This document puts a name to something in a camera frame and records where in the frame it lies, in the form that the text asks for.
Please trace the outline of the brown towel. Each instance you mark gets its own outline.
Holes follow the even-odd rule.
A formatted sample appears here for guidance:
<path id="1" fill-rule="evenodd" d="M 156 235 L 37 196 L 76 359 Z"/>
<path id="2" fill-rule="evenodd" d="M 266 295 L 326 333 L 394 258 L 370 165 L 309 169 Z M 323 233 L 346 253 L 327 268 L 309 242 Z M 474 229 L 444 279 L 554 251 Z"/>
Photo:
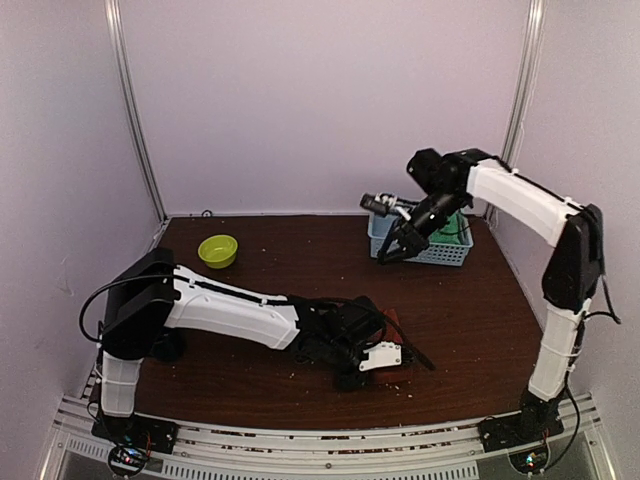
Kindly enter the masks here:
<path id="1" fill-rule="evenodd" d="M 387 329 L 385 335 L 379 334 L 377 339 L 382 339 L 386 350 L 394 351 L 397 356 L 394 363 L 389 366 L 373 369 L 369 372 L 369 384 L 375 386 L 391 386 L 392 388 L 409 384 L 414 377 L 414 365 L 412 359 L 402 359 L 404 352 L 403 341 L 399 333 L 392 327 Z"/>

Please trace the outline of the green towel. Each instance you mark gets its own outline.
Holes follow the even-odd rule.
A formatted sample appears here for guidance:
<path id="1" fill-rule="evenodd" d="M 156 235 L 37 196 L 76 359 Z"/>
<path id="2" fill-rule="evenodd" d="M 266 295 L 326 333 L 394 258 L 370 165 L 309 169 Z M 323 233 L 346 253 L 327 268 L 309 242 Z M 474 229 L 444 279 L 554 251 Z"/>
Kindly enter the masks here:
<path id="1" fill-rule="evenodd" d="M 460 217 L 459 212 L 449 217 L 442 228 L 429 236 L 429 241 L 438 244 L 460 245 L 462 243 L 461 235 L 464 230 L 464 221 Z"/>

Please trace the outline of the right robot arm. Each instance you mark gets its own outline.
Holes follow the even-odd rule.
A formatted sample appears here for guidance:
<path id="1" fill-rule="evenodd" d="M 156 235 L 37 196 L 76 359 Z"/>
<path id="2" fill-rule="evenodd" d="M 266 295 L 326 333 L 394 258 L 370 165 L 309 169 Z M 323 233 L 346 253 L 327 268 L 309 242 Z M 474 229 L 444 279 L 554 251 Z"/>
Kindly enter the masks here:
<path id="1" fill-rule="evenodd" d="M 512 423 L 519 440 L 533 441 L 556 417 L 581 354 L 592 299 L 604 276 L 602 211 L 552 192 L 477 148 L 446 154 L 419 150 L 406 171 L 424 192 L 422 200 L 405 202 L 390 193 L 361 199 L 363 208 L 395 218 L 378 251 L 379 263 L 417 256 L 433 233 L 476 200 L 512 217 L 551 249 L 541 279 L 546 321 L 539 353 Z"/>

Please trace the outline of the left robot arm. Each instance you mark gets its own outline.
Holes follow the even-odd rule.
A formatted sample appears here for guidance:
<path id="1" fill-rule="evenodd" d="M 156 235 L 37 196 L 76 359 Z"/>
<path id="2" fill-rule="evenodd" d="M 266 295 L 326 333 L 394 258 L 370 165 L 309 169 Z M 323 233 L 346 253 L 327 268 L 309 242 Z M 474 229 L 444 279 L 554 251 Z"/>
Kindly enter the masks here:
<path id="1" fill-rule="evenodd" d="M 386 331 L 384 315 L 366 296 L 317 300 L 269 295 L 199 275 L 156 248 L 108 288 L 103 330 L 100 410 L 123 444 L 137 442 L 144 424 L 134 415 L 143 360 L 175 357 L 175 329 L 248 340 L 356 375 L 366 350 Z"/>

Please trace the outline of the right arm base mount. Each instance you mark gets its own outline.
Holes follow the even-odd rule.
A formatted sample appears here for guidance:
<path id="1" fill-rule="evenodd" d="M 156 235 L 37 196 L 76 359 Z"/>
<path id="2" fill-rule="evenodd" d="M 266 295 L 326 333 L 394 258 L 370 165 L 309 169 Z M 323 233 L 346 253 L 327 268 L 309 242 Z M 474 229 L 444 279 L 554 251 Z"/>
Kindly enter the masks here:
<path id="1" fill-rule="evenodd" d="M 529 430 L 522 424 L 521 412 L 501 417 L 486 417 L 478 423 L 477 428 L 486 453 L 541 442 L 545 434 L 554 436 L 564 432 L 564 426 L 559 419 L 551 420 L 542 427 L 534 426 Z"/>

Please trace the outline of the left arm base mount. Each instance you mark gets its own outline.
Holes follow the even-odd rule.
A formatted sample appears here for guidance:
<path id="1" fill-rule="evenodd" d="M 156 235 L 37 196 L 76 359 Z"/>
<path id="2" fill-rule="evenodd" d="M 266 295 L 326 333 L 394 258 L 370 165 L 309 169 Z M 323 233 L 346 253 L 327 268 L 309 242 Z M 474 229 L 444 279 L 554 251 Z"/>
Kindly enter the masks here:
<path id="1" fill-rule="evenodd" d="M 106 416 L 93 424 L 91 433 L 140 450 L 171 454 L 178 430 L 175 422 L 133 415 L 128 418 Z"/>

